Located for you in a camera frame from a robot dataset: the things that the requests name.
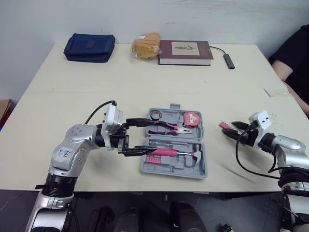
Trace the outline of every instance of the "navy pencil case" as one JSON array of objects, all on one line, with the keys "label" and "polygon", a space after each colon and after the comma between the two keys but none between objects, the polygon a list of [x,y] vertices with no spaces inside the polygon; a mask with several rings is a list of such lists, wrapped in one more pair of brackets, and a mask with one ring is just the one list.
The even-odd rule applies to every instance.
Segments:
[{"label": "navy pencil case", "polygon": [[63,53],[71,61],[105,63],[114,47],[113,35],[73,34]]}]

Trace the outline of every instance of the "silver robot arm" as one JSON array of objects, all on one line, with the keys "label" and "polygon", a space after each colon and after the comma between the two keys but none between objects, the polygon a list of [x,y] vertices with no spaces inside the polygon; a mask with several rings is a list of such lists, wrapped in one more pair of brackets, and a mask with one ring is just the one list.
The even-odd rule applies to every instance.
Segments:
[{"label": "silver robot arm", "polygon": [[268,172],[280,173],[282,227],[285,232],[309,231],[309,158],[305,154],[306,146],[298,140],[269,133],[271,122],[266,111],[253,114],[249,121],[250,124],[232,122],[244,131],[241,135],[237,130],[222,131],[238,143],[261,148],[274,156],[278,167],[273,166]]},{"label": "silver robot arm", "polygon": [[123,123],[123,112],[116,109],[116,103],[109,105],[101,125],[77,124],[65,134],[65,138],[52,153],[51,164],[44,185],[36,186],[39,192],[32,209],[26,232],[53,231],[63,232],[68,225],[72,212],[70,205],[74,198],[74,187],[81,174],[89,152],[100,147],[108,150],[118,148],[125,156],[141,156],[156,150],[151,146],[128,148],[129,126],[143,127],[145,119],[132,118]]}]

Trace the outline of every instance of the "cardboard box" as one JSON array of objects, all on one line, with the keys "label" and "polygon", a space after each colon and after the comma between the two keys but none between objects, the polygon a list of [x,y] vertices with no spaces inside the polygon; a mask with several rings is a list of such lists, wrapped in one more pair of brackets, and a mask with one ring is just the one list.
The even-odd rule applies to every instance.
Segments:
[{"label": "cardboard box", "polygon": [[11,115],[15,104],[11,100],[0,101],[0,130]]}]

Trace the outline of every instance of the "plastic bag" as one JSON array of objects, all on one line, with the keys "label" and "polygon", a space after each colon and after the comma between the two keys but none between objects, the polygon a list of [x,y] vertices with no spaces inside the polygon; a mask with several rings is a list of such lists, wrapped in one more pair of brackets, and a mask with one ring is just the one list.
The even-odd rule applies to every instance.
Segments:
[{"label": "plastic bag", "polygon": [[153,59],[160,53],[160,35],[156,32],[141,35],[132,44],[133,58]]}]

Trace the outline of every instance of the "brown book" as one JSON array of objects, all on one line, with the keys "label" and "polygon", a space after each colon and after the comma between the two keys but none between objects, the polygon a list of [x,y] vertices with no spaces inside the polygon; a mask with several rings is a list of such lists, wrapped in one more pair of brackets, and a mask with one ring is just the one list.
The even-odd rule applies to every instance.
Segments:
[{"label": "brown book", "polygon": [[210,65],[213,59],[207,41],[161,40],[159,64]]}]

